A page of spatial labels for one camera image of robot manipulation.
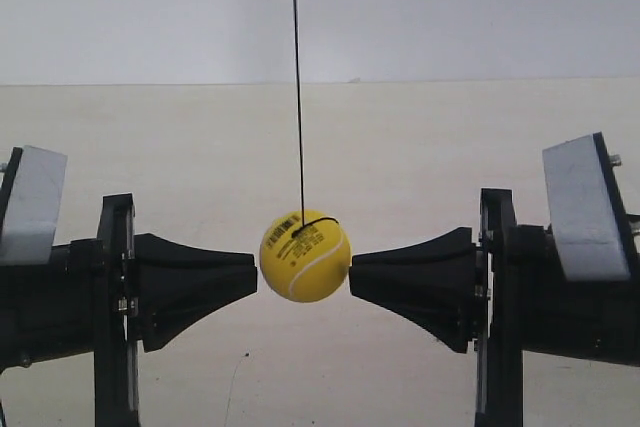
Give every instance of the tennis ball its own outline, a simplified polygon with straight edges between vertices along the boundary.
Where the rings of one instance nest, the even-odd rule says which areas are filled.
[[[267,285],[294,302],[317,302],[342,285],[351,266],[351,245],[338,221],[316,210],[275,220],[260,244]]]

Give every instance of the cable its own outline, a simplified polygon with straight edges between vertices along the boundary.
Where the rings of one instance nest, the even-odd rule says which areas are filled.
[[[300,42],[298,40],[298,0],[293,0],[293,35],[296,62],[296,99],[298,108],[298,154],[300,156],[300,208],[304,222],[304,154],[302,142],[302,101],[300,99]]]

